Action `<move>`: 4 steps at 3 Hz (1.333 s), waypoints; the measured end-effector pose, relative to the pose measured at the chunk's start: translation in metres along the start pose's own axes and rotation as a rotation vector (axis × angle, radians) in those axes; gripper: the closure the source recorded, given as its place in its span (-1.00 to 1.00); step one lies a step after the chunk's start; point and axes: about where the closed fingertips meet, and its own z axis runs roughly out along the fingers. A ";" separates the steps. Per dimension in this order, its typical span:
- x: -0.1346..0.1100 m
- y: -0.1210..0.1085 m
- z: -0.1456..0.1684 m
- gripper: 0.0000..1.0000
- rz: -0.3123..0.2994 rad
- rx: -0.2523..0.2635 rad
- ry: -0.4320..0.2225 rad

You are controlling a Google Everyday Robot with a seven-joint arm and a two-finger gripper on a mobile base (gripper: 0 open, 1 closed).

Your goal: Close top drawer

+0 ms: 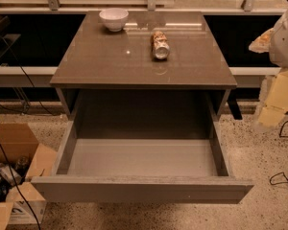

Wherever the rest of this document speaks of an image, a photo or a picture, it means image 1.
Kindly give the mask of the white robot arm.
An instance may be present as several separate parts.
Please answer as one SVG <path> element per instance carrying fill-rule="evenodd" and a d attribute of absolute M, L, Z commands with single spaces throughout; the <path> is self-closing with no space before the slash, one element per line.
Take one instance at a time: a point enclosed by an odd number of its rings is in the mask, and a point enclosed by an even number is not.
<path fill-rule="evenodd" d="M 280 71 L 267 87 L 267 93 L 259 97 L 254 127 L 268 131 L 276 127 L 288 112 L 288 9 L 273 28 L 253 41 L 249 50 L 258 54 L 268 53 L 270 62 L 279 66 Z"/>

